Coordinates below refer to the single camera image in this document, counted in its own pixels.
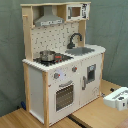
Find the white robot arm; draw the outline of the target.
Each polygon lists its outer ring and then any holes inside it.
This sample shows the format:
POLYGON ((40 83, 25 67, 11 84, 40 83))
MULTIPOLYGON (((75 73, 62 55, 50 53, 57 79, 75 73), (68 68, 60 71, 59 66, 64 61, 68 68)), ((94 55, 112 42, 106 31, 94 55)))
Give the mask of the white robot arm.
POLYGON ((118 111, 128 109, 128 87, 121 87, 103 98, 105 105, 118 111))

